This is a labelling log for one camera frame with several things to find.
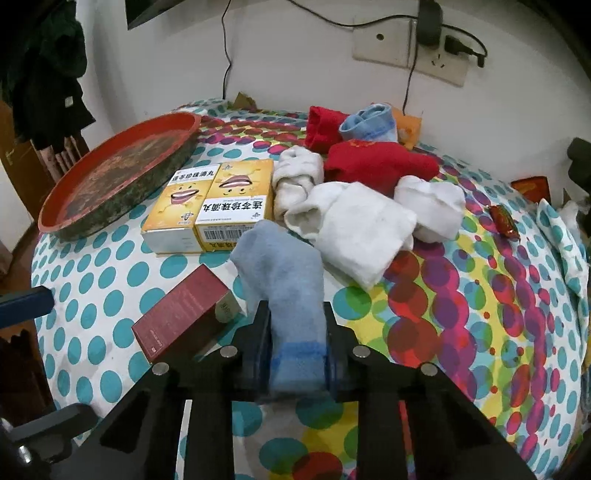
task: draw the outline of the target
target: red box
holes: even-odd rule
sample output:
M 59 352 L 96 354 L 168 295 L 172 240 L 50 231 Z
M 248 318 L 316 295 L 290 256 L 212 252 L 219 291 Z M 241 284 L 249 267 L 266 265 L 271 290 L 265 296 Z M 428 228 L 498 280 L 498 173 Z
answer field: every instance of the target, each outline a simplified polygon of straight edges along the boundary
M 200 265 L 131 329 L 148 362 L 178 365 L 199 353 L 240 311 L 232 292 Z

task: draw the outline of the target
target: round tray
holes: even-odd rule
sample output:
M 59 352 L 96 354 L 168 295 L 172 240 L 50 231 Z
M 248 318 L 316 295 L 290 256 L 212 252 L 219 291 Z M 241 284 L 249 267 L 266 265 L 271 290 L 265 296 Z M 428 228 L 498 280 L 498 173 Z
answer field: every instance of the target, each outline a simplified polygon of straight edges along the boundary
M 57 183 L 39 231 L 65 241 L 97 232 L 160 187 L 191 156 L 201 117 L 170 113 L 134 125 L 82 157 Z

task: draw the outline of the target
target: red cloth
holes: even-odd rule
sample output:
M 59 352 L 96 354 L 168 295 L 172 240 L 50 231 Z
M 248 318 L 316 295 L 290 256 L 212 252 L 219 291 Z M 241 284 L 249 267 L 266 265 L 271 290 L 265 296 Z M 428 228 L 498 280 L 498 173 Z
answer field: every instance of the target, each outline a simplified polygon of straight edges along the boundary
M 311 106 L 306 127 L 306 148 L 316 153 L 328 153 L 331 146 L 343 141 L 339 127 L 348 116 L 337 110 Z
M 330 148 L 324 163 L 324 181 L 358 181 L 389 198 L 401 177 L 431 180 L 438 173 L 433 157 L 409 152 L 396 142 L 341 142 Z

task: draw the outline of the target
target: polka dot bedsheet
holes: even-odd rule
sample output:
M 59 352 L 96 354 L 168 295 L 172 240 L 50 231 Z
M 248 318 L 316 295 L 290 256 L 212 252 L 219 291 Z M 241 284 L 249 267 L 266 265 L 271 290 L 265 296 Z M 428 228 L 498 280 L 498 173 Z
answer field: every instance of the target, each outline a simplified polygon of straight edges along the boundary
M 232 111 L 215 99 L 182 108 L 204 115 L 187 166 L 276 160 L 305 137 L 304 113 Z M 560 258 L 536 226 L 535 207 L 519 193 L 464 161 L 419 147 L 440 163 L 434 181 L 451 181 L 466 192 L 456 240 L 416 242 L 369 294 L 327 267 L 326 300 L 337 321 L 394 362 L 440 365 L 535 474 L 547 478 L 573 434 L 582 363 Z M 245 308 L 228 252 L 156 256 L 142 241 L 140 227 L 160 191 L 86 239 L 40 238 L 32 285 L 50 288 L 56 306 L 35 324 L 58 408 L 83 402 L 101 417 L 109 413 L 148 369 L 131 326 L 198 265 L 211 268 Z M 516 220 L 520 242 L 497 233 L 486 207 L 500 203 Z M 246 323 L 241 315 L 219 345 Z M 264 406 L 235 402 L 232 419 L 237 480 L 355 478 L 355 403 L 328 397 Z M 178 478 L 187 422 L 185 415 Z

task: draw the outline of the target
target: electrical outlet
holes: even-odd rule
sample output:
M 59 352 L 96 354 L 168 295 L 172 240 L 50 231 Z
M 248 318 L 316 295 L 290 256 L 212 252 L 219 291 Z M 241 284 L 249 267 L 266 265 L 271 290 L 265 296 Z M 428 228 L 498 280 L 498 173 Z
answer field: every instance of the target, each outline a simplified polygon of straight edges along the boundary
M 355 24 L 364 21 L 367 19 L 353 19 Z M 369 27 L 354 28 L 353 58 L 407 68 L 410 38 L 411 21 L 406 18 L 393 18 Z
M 414 46 L 416 35 L 414 35 L 415 22 L 412 22 L 413 35 L 411 37 L 411 50 L 409 65 L 413 64 Z M 438 48 L 428 48 L 424 45 L 419 45 L 417 50 L 417 65 L 415 71 L 425 73 L 431 77 L 435 77 L 446 82 L 452 83 L 459 87 L 464 86 L 466 74 L 468 72 L 468 65 L 470 60 L 465 53 L 459 55 L 452 55 L 443 48 L 445 44 L 446 35 L 457 35 L 454 31 L 448 28 L 443 28 L 441 31 L 441 42 Z M 468 47 L 472 48 L 470 42 L 462 37 L 462 42 Z

